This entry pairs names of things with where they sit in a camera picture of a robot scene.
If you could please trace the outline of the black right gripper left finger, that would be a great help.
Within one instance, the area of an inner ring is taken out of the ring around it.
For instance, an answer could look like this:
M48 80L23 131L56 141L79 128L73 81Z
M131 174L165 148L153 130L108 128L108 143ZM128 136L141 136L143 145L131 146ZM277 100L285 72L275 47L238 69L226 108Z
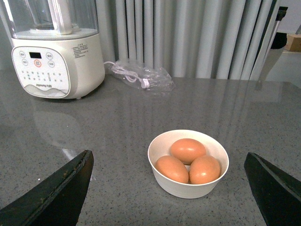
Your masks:
M2 226L74 226L85 201L94 156L85 150L0 210Z

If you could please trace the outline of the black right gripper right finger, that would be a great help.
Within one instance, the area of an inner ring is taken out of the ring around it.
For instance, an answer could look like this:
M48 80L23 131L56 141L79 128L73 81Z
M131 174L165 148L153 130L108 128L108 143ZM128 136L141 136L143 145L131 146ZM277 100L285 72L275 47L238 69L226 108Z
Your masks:
M301 182L255 153L244 169L257 206L268 226L301 224Z

